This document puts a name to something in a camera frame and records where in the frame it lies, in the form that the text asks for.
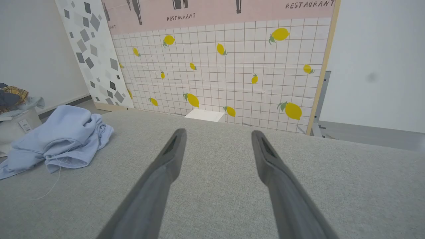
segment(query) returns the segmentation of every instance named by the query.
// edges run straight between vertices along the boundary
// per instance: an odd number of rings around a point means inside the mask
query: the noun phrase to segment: wooden edge
[[[124,106],[109,105],[109,104],[96,103],[96,102],[94,102],[94,106],[96,106],[96,109],[104,110],[104,111],[126,111],[127,110],[127,107],[124,107]]]
[[[338,13],[340,11],[341,0],[335,1],[334,13],[332,14],[331,25],[329,27],[328,42],[326,44],[325,56],[323,58],[322,70],[320,72],[319,83],[316,89],[316,95],[314,97],[312,113],[310,114],[309,124],[307,126],[306,135],[310,135],[313,126],[313,120],[315,118],[317,104],[319,103],[320,92],[322,91],[323,79],[325,78],[326,68],[328,66],[329,55],[331,54],[332,41],[334,39],[335,28],[337,26]]]

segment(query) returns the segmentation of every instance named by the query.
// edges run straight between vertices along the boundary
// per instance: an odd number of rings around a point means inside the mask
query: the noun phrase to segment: gray tablecloth
[[[187,129],[160,238],[277,238],[252,128],[142,111],[104,115],[109,144],[81,169],[0,181],[0,238],[94,238],[171,134]],[[263,130],[341,238],[425,238],[423,154]]]

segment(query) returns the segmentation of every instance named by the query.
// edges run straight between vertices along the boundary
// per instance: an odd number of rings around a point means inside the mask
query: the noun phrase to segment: yellow lemon
[[[140,56],[139,51],[135,47],[133,47],[133,53],[138,57]]]
[[[253,77],[252,77],[251,82],[252,82],[253,84],[255,84],[255,83],[257,83],[257,81],[258,81],[258,76],[257,76],[256,74],[254,74],[254,75],[253,75]]]
[[[158,102],[154,98],[149,98],[149,101],[152,102],[152,105],[158,106]]]
[[[193,63],[190,63],[190,68],[191,68],[192,70],[196,70],[196,69],[198,69],[198,67],[196,67]]]
[[[285,110],[286,115],[291,119],[300,120],[301,115],[303,114],[301,108],[294,103],[280,103],[278,105],[278,109],[279,107],[281,111]]]
[[[175,39],[173,36],[168,35],[164,38],[164,44],[162,44],[164,46],[164,48],[166,46],[172,45],[174,43]]]
[[[130,98],[133,99],[133,94],[131,93],[131,91],[130,90],[127,90],[127,91],[128,91],[128,94],[130,95]]]
[[[233,117],[235,117],[235,116],[236,116],[236,111],[235,111],[232,107],[230,107],[230,106],[226,106],[226,107],[223,107],[223,109],[224,109],[224,111],[227,111],[227,113],[228,113],[230,116],[233,116]]]
[[[220,54],[220,55],[222,55],[222,56],[225,56],[225,55],[227,55],[227,51],[225,51],[225,49],[224,49],[224,47],[223,47],[223,45],[222,44],[217,44],[217,52]]]
[[[286,28],[278,28],[272,33],[272,35],[270,35],[269,44],[271,45],[271,42],[274,43],[275,41],[283,41],[289,36],[289,34],[290,33]]]
[[[194,107],[198,107],[199,108],[199,100],[198,98],[196,98],[196,96],[186,93],[183,95],[183,98],[187,101],[189,101],[189,103],[194,106]]]
[[[311,73],[313,73],[313,72],[314,72],[314,70],[312,69],[312,67],[311,67],[310,65],[304,65],[304,71],[305,71],[307,74],[311,74]]]

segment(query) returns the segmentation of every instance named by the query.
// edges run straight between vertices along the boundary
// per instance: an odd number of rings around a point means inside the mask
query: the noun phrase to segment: bottle illustration
[[[181,9],[181,1],[183,1],[183,7],[188,8],[188,0],[172,0],[173,1],[173,8],[174,10]]]
[[[241,13],[242,0],[236,0],[236,13]]]
[[[139,24],[142,24],[142,17],[140,16],[140,3],[139,0],[133,0],[133,9],[135,11],[135,13],[137,14],[137,18],[139,20]]]
[[[105,12],[106,21],[110,21],[108,10],[106,9],[105,3],[103,3],[103,11]]]

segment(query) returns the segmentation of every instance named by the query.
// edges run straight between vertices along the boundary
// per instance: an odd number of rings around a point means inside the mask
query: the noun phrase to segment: plaid shirt
[[[12,94],[19,95],[20,99],[18,100],[18,102],[15,105],[20,105],[20,104],[25,103],[26,98],[28,97],[28,91],[23,90],[23,89],[19,89],[18,87],[15,87],[15,86],[6,86],[6,87],[2,88],[2,90],[4,91],[4,93],[12,93]],[[10,111],[10,109],[8,109],[8,108],[0,109],[0,113],[4,113],[4,112],[8,112],[8,111]]]

